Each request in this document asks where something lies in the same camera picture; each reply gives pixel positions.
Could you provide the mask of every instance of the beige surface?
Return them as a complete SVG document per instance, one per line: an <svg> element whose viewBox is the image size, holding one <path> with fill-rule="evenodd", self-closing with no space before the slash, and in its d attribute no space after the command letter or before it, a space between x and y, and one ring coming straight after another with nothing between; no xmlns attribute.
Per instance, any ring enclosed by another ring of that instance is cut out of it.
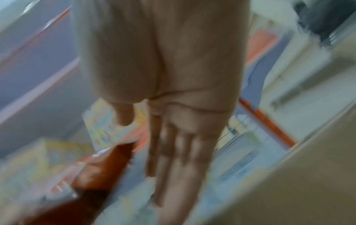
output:
<svg viewBox="0 0 356 225"><path fill-rule="evenodd" d="M353 103L206 224L356 224L355 133Z"/></svg>

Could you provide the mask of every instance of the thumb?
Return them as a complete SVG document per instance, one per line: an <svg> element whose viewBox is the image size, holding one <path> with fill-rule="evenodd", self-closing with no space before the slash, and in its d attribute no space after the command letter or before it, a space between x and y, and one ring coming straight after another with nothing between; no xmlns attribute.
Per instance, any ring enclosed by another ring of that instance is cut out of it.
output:
<svg viewBox="0 0 356 225"><path fill-rule="evenodd" d="M116 121L121 126L130 125L135 117L133 104L116 104L111 103L115 110Z"/></svg>

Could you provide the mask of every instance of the finger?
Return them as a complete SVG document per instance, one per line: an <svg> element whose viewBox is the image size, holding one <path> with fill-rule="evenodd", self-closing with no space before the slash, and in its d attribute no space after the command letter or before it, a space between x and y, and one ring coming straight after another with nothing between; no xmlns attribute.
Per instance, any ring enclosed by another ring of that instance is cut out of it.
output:
<svg viewBox="0 0 356 225"><path fill-rule="evenodd" d="M178 184L166 193L160 224L181 225L193 208L209 168L218 137L194 138Z"/></svg>
<svg viewBox="0 0 356 225"><path fill-rule="evenodd" d="M158 147L158 163L156 174L155 203L162 206L164 192L167 187L167 178L174 157L174 144L177 129L171 123L166 123L162 127Z"/></svg>
<svg viewBox="0 0 356 225"><path fill-rule="evenodd" d="M192 144L192 134L180 132L175 140L175 157L168 176L168 189L174 186L180 179L183 168L188 160Z"/></svg>
<svg viewBox="0 0 356 225"><path fill-rule="evenodd" d="M135 117L134 105L110 103L115 110L116 121L121 126L130 125Z"/></svg>
<svg viewBox="0 0 356 225"><path fill-rule="evenodd" d="M150 143L148 148L148 157L146 163L146 176L154 177L156 175L159 134L161 132L162 118L150 114L148 117Z"/></svg>

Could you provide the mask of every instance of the hand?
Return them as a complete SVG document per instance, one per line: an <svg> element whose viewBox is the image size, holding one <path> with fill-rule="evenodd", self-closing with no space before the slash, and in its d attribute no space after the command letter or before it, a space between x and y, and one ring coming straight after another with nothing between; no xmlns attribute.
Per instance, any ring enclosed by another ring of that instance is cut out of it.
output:
<svg viewBox="0 0 356 225"><path fill-rule="evenodd" d="M133 121L147 99L147 175L160 224L182 224L196 202L240 91L249 0L74 0L84 74Z"/></svg>

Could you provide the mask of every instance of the human hand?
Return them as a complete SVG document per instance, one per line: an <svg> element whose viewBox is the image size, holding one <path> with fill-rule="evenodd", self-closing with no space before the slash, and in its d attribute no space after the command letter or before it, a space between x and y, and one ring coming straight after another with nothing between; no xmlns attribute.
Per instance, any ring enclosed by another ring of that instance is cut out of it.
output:
<svg viewBox="0 0 356 225"><path fill-rule="evenodd" d="M180 225L196 202L244 68L249 0L74 0L84 74L134 119L147 99L160 224Z"/></svg>

